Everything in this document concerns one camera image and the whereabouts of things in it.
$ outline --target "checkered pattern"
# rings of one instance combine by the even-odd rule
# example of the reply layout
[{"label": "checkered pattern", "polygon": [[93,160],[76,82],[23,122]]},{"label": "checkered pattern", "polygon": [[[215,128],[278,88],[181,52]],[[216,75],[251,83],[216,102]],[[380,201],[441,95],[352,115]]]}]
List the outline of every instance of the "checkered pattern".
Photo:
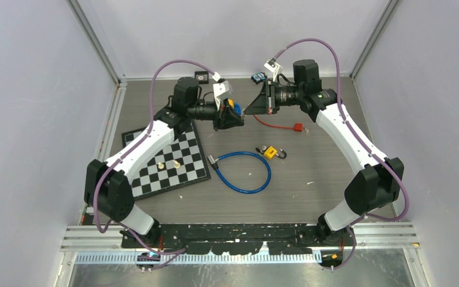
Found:
[{"label": "checkered pattern", "polygon": [[[143,130],[123,133],[123,144],[132,142]],[[174,167],[175,160],[180,163],[178,169]],[[159,169],[158,163],[163,163],[164,168]],[[158,152],[140,170],[139,177],[133,179],[131,187],[135,199],[141,199],[209,178],[209,168],[198,133],[194,122],[191,122],[191,127],[185,133]]]}]

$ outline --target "white wall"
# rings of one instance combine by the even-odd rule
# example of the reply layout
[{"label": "white wall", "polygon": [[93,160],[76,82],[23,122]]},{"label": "white wall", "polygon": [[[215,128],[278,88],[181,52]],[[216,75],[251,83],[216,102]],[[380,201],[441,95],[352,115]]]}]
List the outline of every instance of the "white wall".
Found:
[{"label": "white wall", "polygon": [[404,161],[434,286],[459,286],[459,1],[402,1],[356,83],[374,141]]},{"label": "white wall", "polygon": [[0,286],[51,286],[114,84],[65,0],[0,1]]},{"label": "white wall", "polygon": [[[248,76],[301,38],[330,43],[349,74],[387,1],[330,0],[83,0],[82,6],[114,66],[127,78],[152,77],[163,63],[188,59],[221,75]],[[299,59],[315,59],[323,75],[334,75],[330,52],[320,44],[302,44],[281,57],[286,73]],[[161,77],[191,75],[177,65]]]}]

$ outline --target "red cable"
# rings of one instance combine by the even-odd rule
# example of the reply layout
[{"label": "red cable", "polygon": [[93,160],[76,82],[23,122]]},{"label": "red cable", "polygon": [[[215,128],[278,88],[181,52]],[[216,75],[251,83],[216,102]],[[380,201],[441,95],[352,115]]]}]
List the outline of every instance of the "red cable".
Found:
[{"label": "red cable", "polygon": [[285,130],[294,130],[296,132],[301,132],[302,131],[302,124],[295,124],[295,127],[285,127],[285,126],[276,126],[275,124],[268,124],[268,123],[265,123],[264,121],[260,120],[256,115],[254,115],[254,118],[264,124],[265,126],[267,127],[275,127],[277,129],[285,129]]},{"label": "red cable", "polygon": [[267,127],[276,127],[276,128],[278,128],[278,129],[294,130],[293,127],[276,126],[276,125],[274,125],[274,124],[267,124],[267,123],[265,123],[264,121],[260,120],[256,115],[254,115],[254,118],[255,118],[258,122],[264,124],[264,125],[267,126]]}]

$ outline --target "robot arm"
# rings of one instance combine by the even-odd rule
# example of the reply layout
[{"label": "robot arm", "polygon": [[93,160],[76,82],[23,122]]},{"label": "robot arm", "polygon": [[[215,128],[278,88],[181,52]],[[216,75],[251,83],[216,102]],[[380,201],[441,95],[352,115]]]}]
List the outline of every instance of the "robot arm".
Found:
[{"label": "robot arm", "polygon": [[376,148],[349,116],[345,105],[337,105],[337,95],[332,89],[322,89],[319,67],[314,60],[300,60],[293,64],[294,84],[282,86],[275,82],[281,66],[273,59],[265,67],[273,74],[266,80],[258,97],[244,110],[244,114],[276,114],[281,106],[300,106],[301,111],[317,123],[333,139],[349,162],[354,174],[344,192],[344,200],[335,208],[322,214],[316,225],[321,242],[339,236],[344,228],[366,213],[398,199],[400,188],[391,175],[379,164],[353,136],[347,122],[356,130],[372,153],[383,158],[399,178],[403,164],[398,158],[389,159]]},{"label": "robot arm", "polygon": [[147,128],[104,163],[93,160],[88,165],[85,202],[92,206],[97,182],[103,173],[117,163],[100,188],[97,199],[99,211],[141,234],[144,241],[154,242],[159,236],[158,222],[135,205],[131,180],[136,177],[143,164],[185,132],[192,119],[212,120],[215,130],[244,125],[243,117],[237,111],[238,106],[229,100],[232,95],[229,82],[222,79],[213,88],[214,102],[205,102],[199,98],[200,87],[197,80],[188,77],[179,79],[171,96],[171,103],[155,114],[150,134],[147,134]]}]

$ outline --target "cable lock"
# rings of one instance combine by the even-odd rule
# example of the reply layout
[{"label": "cable lock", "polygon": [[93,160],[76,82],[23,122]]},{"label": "cable lock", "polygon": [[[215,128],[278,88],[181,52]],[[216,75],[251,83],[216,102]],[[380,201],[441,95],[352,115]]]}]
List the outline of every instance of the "cable lock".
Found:
[{"label": "cable lock", "polygon": [[[228,157],[234,157],[236,155],[250,155],[251,157],[255,157],[255,158],[261,160],[265,164],[265,167],[267,168],[267,172],[268,172],[268,177],[267,177],[267,181],[265,181],[265,183],[261,187],[255,189],[255,190],[243,190],[241,188],[238,188],[238,187],[234,186],[233,184],[230,184],[226,180],[226,178],[224,178],[224,176],[222,175],[221,171],[219,171],[219,166],[217,164],[217,161],[218,160],[223,160],[223,159],[228,158]],[[258,192],[264,190],[268,186],[268,184],[270,183],[270,179],[272,178],[272,170],[270,169],[270,165],[267,163],[267,161],[264,158],[262,158],[258,154],[255,154],[254,152],[248,152],[248,151],[230,152],[229,154],[222,155],[222,156],[220,156],[220,157],[218,157],[216,159],[214,159],[211,155],[209,155],[208,156],[208,160],[210,162],[210,165],[214,168],[215,172],[217,173],[217,175],[222,180],[222,182],[224,182],[224,184],[227,185],[232,190],[237,191],[239,193],[243,193],[243,194],[258,193]]]}]

